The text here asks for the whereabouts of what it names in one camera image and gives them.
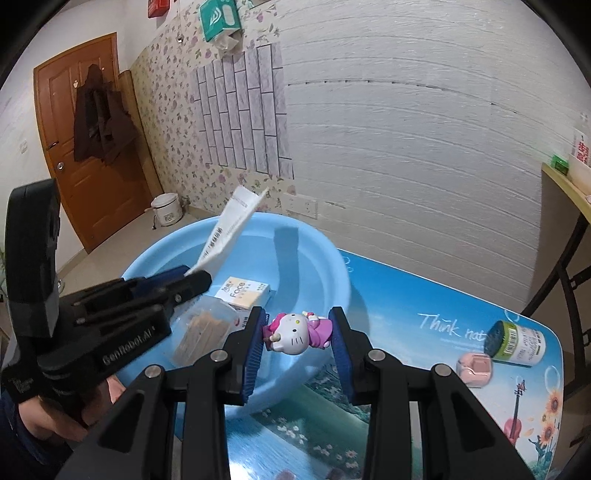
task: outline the metal table leg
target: metal table leg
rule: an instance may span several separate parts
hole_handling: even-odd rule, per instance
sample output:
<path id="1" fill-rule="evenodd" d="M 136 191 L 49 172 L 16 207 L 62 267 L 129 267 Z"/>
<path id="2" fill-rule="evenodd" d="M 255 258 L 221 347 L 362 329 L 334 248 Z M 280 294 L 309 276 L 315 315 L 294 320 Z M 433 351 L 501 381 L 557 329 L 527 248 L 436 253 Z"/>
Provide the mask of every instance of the metal table leg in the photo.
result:
<path id="1" fill-rule="evenodd" d="M 566 270 L 588 226 L 589 222 L 581 213 L 562 255 L 560 255 L 560 258 L 556 262 L 556 266 L 552 269 L 552 272 L 538 292 L 523 309 L 523 312 L 521 312 L 523 316 L 531 317 L 550 294 L 558 280 L 560 280 L 566 306 L 569 311 L 574 347 L 574 380 L 564 387 L 565 398 L 571 397 L 575 392 L 591 382 L 591 368 L 587 368 L 587 362 L 585 360 L 585 347 L 591 343 L 591 330 L 583 332 L 579 308 L 577 307 L 577 300 L 574 296 L 574 291 L 577 287 L 591 278 L 591 266 L 577 273 L 573 278 L 569 277 Z"/>

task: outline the human hand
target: human hand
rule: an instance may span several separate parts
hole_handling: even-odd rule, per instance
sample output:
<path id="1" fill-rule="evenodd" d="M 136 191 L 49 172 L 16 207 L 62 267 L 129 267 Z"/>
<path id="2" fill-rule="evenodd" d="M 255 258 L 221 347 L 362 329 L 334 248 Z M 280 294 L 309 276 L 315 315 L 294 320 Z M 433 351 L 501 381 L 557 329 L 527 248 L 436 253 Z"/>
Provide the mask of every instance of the human hand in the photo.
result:
<path id="1" fill-rule="evenodd" d="M 123 386 L 123 383 L 121 383 L 119 379 L 114 375 L 111 375 L 109 378 L 107 378 L 107 383 L 109 384 L 109 394 L 111 395 L 111 402 L 115 403 L 119 399 L 121 394 L 125 391 L 125 387 Z"/>
<path id="2" fill-rule="evenodd" d="M 112 405 L 109 390 L 109 383 L 105 381 L 89 394 L 83 395 L 85 407 L 82 420 L 87 425 L 95 424 Z M 41 397 L 21 403 L 18 411 L 25 428 L 39 440 L 51 440 L 52 443 L 63 440 L 81 442 L 88 433 L 77 421 Z"/>

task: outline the tiled floor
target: tiled floor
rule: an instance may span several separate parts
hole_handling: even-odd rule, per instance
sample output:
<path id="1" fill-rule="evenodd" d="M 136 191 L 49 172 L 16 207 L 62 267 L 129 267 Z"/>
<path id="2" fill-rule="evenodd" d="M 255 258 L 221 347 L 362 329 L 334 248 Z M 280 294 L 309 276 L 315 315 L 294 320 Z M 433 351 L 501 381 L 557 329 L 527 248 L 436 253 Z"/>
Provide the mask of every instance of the tiled floor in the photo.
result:
<path id="1" fill-rule="evenodd" d="M 120 277 L 148 247 L 197 219 L 186 213 L 174 225 L 159 226 L 156 230 L 152 230 L 153 221 L 154 214 L 147 212 L 94 249 L 62 278 L 66 282 L 63 294 Z"/>

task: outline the white wall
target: white wall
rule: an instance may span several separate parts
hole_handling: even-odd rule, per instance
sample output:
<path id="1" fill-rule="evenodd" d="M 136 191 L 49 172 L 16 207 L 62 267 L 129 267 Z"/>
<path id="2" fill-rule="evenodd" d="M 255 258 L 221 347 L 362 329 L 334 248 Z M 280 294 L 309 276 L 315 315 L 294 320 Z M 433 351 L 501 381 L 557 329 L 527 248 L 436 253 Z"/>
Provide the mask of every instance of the white wall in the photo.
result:
<path id="1" fill-rule="evenodd" d="M 33 68 L 80 43 L 116 31 L 125 45 L 124 3 L 92 0 L 56 15 L 27 47 L 0 90 L 0 235 L 4 237 L 6 206 L 14 187 L 49 178 L 39 139 L 33 97 Z M 119 56 L 121 70 L 128 68 Z M 61 215 L 57 268 L 82 249 L 71 223 Z"/>
<path id="2" fill-rule="evenodd" d="M 277 8 L 297 191 L 324 201 L 311 223 L 341 248 L 521 310 L 540 163 L 570 149 L 591 111 L 550 28 L 521 0 Z"/>
<path id="3" fill-rule="evenodd" d="M 125 46 L 120 54 L 125 56 L 128 66 L 138 58 L 142 50 L 162 32 L 163 27 L 170 23 L 180 11 L 187 8 L 194 0 L 176 0 L 170 2 L 170 10 L 159 18 L 148 18 L 148 7 L 145 0 L 124 0 L 125 3 Z"/>

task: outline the sleeve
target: sleeve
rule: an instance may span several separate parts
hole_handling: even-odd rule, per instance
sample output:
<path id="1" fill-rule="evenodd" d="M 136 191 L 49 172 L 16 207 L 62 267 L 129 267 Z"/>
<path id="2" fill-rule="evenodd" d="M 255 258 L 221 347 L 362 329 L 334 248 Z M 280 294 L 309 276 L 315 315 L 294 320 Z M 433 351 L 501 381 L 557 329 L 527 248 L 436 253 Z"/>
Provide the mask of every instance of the sleeve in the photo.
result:
<path id="1" fill-rule="evenodd" d="M 33 437 L 7 392 L 0 397 L 0 470 L 2 480 L 53 480 L 72 450 Z"/>

